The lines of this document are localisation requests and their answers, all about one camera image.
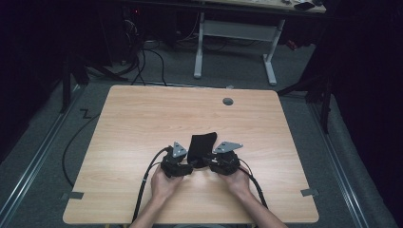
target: floor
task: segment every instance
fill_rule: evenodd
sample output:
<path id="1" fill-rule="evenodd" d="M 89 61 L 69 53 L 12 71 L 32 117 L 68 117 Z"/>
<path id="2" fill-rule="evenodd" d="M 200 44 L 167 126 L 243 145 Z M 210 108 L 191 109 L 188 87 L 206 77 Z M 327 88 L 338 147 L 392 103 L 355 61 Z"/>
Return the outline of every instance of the floor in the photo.
<path id="1" fill-rule="evenodd" d="M 204 53 L 203 75 L 192 77 L 195 47 L 166 47 L 149 42 L 141 64 L 146 63 L 142 77 L 148 85 L 161 85 L 162 77 L 169 86 L 211 86 L 280 90 L 296 83 L 315 46 L 291 50 L 278 46 L 273 59 L 278 77 L 276 86 L 268 85 L 261 56 L 243 52 L 244 46 L 233 45 L 219 51 L 214 45 Z M 125 66 L 116 65 L 119 71 Z M 29 123 L 29 129 L 0 165 L 3 205 L 0 227 L 103 227 L 103 225 L 67 225 L 63 213 L 64 198 L 71 187 L 66 173 L 75 180 L 86 148 L 96 126 L 88 119 L 100 113 L 108 90 L 116 84 L 130 85 L 137 71 L 125 75 L 127 83 L 118 83 L 91 75 L 88 86 L 76 87 L 73 105 L 68 113 L 60 114 L 62 88 L 58 86 L 48 102 Z M 304 92 L 280 97 L 287 122 L 295 141 L 305 175 L 314 197 L 319 221 L 313 224 L 287 224 L 289 227 L 397 227 L 382 198 L 356 154 L 348 131 L 332 99 L 329 134 L 317 124 L 320 104 L 306 104 Z"/>

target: dark background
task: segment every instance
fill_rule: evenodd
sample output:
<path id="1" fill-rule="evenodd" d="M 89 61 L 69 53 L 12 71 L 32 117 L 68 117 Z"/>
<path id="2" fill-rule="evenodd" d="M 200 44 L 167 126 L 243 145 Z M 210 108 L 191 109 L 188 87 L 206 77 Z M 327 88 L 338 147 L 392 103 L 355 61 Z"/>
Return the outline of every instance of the dark background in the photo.
<path id="1" fill-rule="evenodd" d="M 367 14 L 359 15 L 372 3 Z M 126 60 L 121 5 L 71 4 L 0 3 L 1 161 L 60 81 L 67 50 L 103 66 Z M 402 3 L 343 0 L 327 4 L 329 13 L 358 15 L 359 20 L 332 24 L 324 34 L 321 22 L 288 20 L 280 42 L 317 44 L 301 81 L 327 75 L 326 69 L 336 65 L 332 91 L 344 122 L 385 204 L 403 226 L 399 194 L 403 185 Z M 144 32 L 171 46 L 181 38 L 176 30 L 187 34 L 196 18 L 196 12 L 172 9 L 144 8 L 142 13 L 139 23 Z"/>

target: person's left hand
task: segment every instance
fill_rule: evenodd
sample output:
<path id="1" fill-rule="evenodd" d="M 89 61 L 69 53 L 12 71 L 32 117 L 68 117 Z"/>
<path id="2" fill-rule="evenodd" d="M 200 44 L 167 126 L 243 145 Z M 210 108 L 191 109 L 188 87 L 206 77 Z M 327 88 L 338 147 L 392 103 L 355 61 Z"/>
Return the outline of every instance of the person's left hand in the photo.
<path id="1" fill-rule="evenodd" d="M 152 197 L 159 200 L 170 198 L 182 180 L 183 177 L 167 177 L 159 164 L 151 179 Z"/>

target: wooden surface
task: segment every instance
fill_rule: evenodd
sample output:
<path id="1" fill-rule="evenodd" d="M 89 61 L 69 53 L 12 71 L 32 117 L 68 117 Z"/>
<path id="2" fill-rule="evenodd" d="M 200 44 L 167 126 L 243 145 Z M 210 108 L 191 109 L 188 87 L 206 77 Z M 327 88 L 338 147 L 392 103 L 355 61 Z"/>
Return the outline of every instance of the wooden surface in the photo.
<path id="1" fill-rule="evenodd" d="M 286 5 L 281 2 L 281 0 L 203 0 L 204 2 L 213 2 L 213 3 L 223 3 L 230 5 L 242 5 L 248 7 L 258 7 L 258 8 L 269 8 L 269 9 L 277 9 L 277 10 L 295 10 L 294 5 L 299 2 L 295 0 L 290 0 L 291 5 Z M 326 8 L 324 6 L 314 7 L 312 9 L 308 9 L 305 12 L 319 12 L 324 13 Z"/>
<path id="2" fill-rule="evenodd" d="M 225 105 L 222 99 L 234 104 Z M 70 199 L 64 221 L 130 223 L 144 172 L 158 151 L 180 143 L 188 149 L 192 135 L 217 132 L 223 141 L 242 143 L 235 150 L 258 180 L 268 206 L 285 222 L 315 222 L 317 209 L 288 124 L 269 90 L 113 86 L 106 99 Z M 142 208 L 150 198 L 150 172 Z M 251 189 L 257 191 L 251 182 Z M 158 223 L 252 223 L 209 169 L 186 176 L 166 204 Z"/>

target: human hand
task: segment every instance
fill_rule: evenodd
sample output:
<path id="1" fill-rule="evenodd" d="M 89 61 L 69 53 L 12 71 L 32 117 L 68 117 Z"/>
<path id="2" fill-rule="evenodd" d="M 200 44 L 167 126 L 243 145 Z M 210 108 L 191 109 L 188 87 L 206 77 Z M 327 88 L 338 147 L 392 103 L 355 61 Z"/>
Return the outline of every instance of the human hand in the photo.
<path id="1" fill-rule="evenodd" d="M 159 164 L 151 179 L 152 198 L 166 200 L 170 198 L 183 177 L 169 178 Z"/>
<path id="2" fill-rule="evenodd" d="M 242 165 L 240 168 L 249 173 L 248 170 Z M 235 173 L 228 176 L 219 174 L 219 177 L 226 182 L 229 191 L 236 197 L 251 193 L 249 189 L 249 177 L 241 170 L 237 170 Z"/>

